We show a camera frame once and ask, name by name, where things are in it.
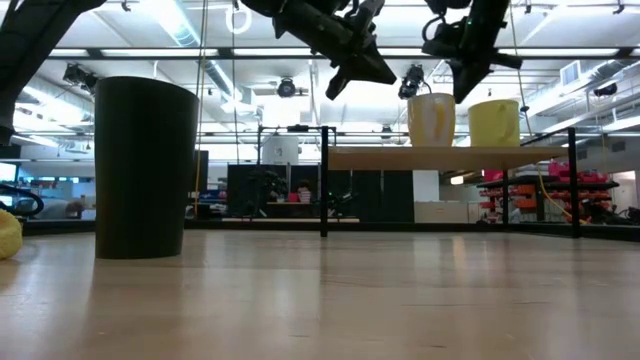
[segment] wooden floor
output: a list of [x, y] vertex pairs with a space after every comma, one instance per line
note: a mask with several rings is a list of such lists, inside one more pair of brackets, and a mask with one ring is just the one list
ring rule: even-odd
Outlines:
[[179, 258], [93, 235], [0, 262], [0, 359], [640, 358], [640, 245], [527, 235], [192, 231]]

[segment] yellow bean bag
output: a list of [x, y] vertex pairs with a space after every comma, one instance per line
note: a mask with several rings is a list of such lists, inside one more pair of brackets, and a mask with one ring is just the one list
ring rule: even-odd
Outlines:
[[22, 225], [15, 216], [0, 210], [0, 260], [17, 254], [22, 247]]

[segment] white container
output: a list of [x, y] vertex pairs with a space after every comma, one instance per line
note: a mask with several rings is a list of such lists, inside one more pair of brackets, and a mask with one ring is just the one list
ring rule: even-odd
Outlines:
[[453, 144], [456, 102], [450, 94], [424, 94], [409, 99], [408, 125], [413, 146]]

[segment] dark cylindrical container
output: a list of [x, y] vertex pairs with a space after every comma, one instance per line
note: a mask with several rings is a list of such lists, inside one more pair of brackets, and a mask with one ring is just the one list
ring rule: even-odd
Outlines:
[[96, 257], [178, 255], [195, 184], [198, 98], [165, 82], [112, 77], [96, 90]]

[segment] yellow cup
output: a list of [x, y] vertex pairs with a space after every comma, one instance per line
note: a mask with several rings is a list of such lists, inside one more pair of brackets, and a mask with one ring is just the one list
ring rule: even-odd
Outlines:
[[514, 100], [493, 100], [469, 109], [471, 146], [520, 146], [520, 110]]
[[456, 102], [449, 94], [424, 94], [409, 99], [408, 125], [412, 146], [451, 146], [456, 129]]

